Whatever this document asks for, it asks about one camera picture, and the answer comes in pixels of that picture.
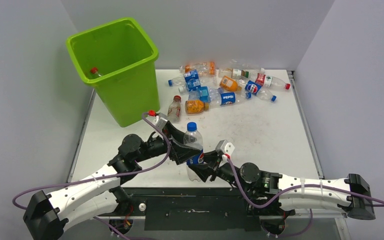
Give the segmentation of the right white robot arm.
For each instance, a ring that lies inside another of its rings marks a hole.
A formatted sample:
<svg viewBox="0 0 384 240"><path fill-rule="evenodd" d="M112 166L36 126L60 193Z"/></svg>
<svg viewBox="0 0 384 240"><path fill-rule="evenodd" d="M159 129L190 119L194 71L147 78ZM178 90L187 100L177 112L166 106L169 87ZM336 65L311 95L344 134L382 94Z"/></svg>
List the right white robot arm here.
<svg viewBox="0 0 384 240"><path fill-rule="evenodd" d="M237 188L253 209L276 214L296 209L337 211L357 220L375 220L374 199L369 184L359 174L339 179L310 179L259 169L251 162L236 167L227 154L216 151L202 154L201 163L188 168L201 181L220 178Z"/></svg>

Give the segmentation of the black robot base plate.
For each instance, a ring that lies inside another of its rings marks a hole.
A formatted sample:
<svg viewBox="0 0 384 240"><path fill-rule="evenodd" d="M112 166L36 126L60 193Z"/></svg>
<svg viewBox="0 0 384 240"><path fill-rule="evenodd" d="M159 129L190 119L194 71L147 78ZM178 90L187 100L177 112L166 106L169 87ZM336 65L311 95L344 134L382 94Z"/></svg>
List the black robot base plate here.
<svg viewBox="0 0 384 240"><path fill-rule="evenodd" d="M295 210L278 202L266 208L249 205L239 190L228 187L126 187L129 199L105 217L144 220L146 231L260 231L261 223L276 224Z"/></svg>

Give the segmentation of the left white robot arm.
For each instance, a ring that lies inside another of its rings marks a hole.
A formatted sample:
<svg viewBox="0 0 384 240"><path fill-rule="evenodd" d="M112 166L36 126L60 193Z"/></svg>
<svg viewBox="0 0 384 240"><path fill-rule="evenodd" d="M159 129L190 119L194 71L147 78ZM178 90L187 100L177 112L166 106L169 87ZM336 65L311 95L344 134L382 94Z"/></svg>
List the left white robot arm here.
<svg viewBox="0 0 384 240"><path fill-rule="evenodd" d="M58 240L66 230L102 214L124 215L129 210L131 197L122 185L145 170L140 162L163 155L177 165L202 157L197 146L184 143L185 133L170 122L163 126L152 124L159 134L144 141L129 134L118 147L113 159L82 180L54 186L46 193L45 187L34 192L25 209L23 221L35 240Z"/></svg>

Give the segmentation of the green plastic bin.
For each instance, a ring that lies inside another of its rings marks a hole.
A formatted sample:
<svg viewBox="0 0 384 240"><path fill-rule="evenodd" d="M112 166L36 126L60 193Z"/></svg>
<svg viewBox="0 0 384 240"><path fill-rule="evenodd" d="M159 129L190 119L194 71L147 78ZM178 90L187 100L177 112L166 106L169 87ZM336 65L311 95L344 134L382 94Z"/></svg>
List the green plastic bin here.
<svg viewBox="0 0 384 240"><path fill-rule="evenodd" d="M94 89L120 127L141 120L144 112L160 110L155 67L159 50L134 18L69 36L66 48L80 79ZM94 78L94 67L102 77Z"/></svg>

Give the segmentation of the red label clear bottle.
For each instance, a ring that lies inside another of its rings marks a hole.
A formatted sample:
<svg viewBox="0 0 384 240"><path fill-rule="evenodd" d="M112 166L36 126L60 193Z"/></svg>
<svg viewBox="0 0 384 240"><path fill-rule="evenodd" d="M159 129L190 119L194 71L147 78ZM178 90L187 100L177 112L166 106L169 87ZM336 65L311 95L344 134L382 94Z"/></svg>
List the red label clear bottle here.
<svg viewBox="0 0 384 240"><path fill-rule="evenodd" d="M100 77L103 76L103 75L99 72L99 70L98 70L97 67L93 67L93 68L90 70L90 73L93 75L94 78L100 78Z"/></svg>

